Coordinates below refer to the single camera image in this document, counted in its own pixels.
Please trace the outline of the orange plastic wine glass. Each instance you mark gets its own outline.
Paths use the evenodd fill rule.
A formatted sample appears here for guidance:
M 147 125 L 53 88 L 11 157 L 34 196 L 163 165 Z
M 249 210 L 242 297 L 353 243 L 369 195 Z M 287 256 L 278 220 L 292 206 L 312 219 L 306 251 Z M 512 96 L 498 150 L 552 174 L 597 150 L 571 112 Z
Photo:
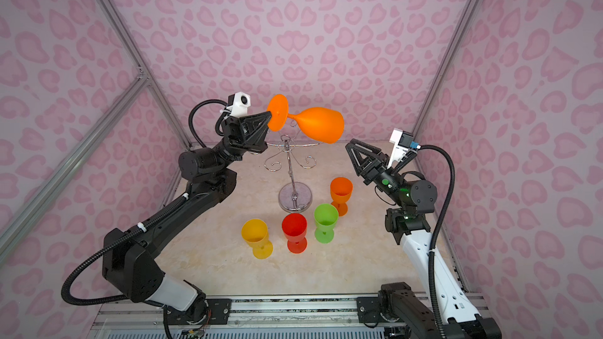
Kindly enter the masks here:
M 345 177 L 335 178 L 330 185 L 331 205 L 336 208 L 340 217 L 348 213 L 347 202 L 353 192 L 353 183 Z
M 292 119 L 308 138 L 334 144 L 341 139 L 345 130 L 345 120 L 340 112 L 329 108 L 315 107 L 293 115 L 289 113 L 287 97 L 281 94 L 270 100 L 268 111 L 272 115 L 268 126 L 273 132 L 282 130 L 287 120 Z

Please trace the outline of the green plastic wine glass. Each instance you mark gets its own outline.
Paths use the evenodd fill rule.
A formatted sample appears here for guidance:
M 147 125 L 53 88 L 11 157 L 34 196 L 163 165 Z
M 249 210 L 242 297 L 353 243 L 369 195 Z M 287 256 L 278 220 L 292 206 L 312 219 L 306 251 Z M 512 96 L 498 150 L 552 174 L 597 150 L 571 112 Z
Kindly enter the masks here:
M 319 243 L 330 243 L 334 238 L 334 227 L 339 220 L 339 212 L 331 204 L 320 204 L 314 210 L 313 218 L 316 225 L 315 238 Z

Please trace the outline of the yellow plastic wine glass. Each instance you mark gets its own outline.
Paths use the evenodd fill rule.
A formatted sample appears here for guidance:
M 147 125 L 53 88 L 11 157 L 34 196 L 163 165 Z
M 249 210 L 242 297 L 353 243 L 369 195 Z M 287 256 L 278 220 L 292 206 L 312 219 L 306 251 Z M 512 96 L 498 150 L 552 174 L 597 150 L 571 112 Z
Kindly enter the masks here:
M 272 255 L 273 244 L 269 240 L 269 228 L 265 221 L 260 219 L 247 221 L 241 229 L 241 235 L 257 259 L 267 259 Z

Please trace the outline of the red plastic wine glass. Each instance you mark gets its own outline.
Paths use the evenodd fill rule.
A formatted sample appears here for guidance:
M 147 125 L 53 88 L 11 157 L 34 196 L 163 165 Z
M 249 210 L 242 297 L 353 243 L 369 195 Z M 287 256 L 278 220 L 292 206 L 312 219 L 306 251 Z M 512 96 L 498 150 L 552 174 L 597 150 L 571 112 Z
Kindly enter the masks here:
M 307 248 L 308 223 L 300 213 L 290 213 L 282 222 L 281 228 L 287 239 L 287 249 L 293 254 L 301 254 Z

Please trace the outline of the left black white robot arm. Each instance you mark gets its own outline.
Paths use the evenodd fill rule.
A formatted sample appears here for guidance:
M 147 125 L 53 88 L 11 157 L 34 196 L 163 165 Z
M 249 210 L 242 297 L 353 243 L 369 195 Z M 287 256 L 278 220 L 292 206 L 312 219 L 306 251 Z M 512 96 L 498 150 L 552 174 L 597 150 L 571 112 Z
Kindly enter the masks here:
M 212 148 L 199 148 L 179 156 L 178 166 L 187 180 L 185 193 L 149 219 L 123 232 L 105 236 L 102 276 L 133 302 L 160 304 L 181 312 L 197 323 L 207 315 L 201 289 L 163 271 L 155 259 L 176 235 L 201 214 L 225 201 L 236 188 L 237 174 L 230 165 L 246 152 L 262 153 L 272 115 L 268 111 L 223 122 L 224 136 Z

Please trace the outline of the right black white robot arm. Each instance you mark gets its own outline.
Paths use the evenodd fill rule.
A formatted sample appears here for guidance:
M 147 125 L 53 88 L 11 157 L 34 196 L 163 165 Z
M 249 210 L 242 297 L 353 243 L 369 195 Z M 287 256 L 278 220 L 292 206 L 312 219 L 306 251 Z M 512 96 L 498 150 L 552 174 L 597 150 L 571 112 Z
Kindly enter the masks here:
M 386 211 L 385 228 L 401 246 L 429 295 L 424 304 L 405 282 L 382 285 L 378 292 L 379 315 L 405 325 L 407 338 L 500 338 L 502 331 L 493 318 L 485 318 L 460 287 L 441 257 L 437 239 L 444 224 L 455 188 L 455 165 L 442 148 L 414 141 L 403 141 L 403 155 L 393 166 L 392 157 L 380 148 L 351 140 L 345 150 L 357 176 L 366 185 L 385 193 L 391 200 Z M 407 180 L 402 172 L 421 151 L 442 155 L 449 167 L 449 183 L 435 226 L 426 220 L 435 212 L 438 192 L 434 183 L 417 172 Z

